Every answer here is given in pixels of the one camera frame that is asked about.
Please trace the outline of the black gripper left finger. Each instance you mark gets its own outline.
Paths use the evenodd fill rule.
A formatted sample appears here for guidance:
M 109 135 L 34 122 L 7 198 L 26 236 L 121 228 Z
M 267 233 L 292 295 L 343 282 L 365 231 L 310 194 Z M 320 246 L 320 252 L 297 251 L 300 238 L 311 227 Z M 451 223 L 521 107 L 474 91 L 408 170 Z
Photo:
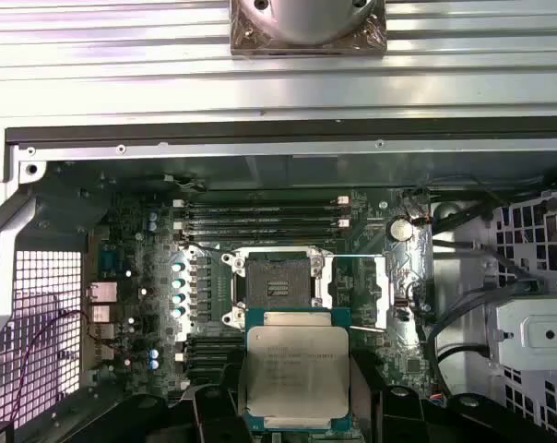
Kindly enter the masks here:
M 246 353 L 228 356 L 219 384 L 193 387 L 173 406 L 154 395 L 119 402 L 73 434 L 75 442 L 252 442 L 238 408 Z

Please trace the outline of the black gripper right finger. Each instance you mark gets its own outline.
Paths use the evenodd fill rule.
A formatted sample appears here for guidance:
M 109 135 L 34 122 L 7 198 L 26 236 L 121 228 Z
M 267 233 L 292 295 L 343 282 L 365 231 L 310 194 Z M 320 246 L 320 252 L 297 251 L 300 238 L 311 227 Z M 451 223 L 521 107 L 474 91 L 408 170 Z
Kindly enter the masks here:
M 389 385 L 376 355 L 350 353 L 350 410 L 367 442 L 557 442 L 557 436 L 474 393 L 444 407 L 408 387 Z

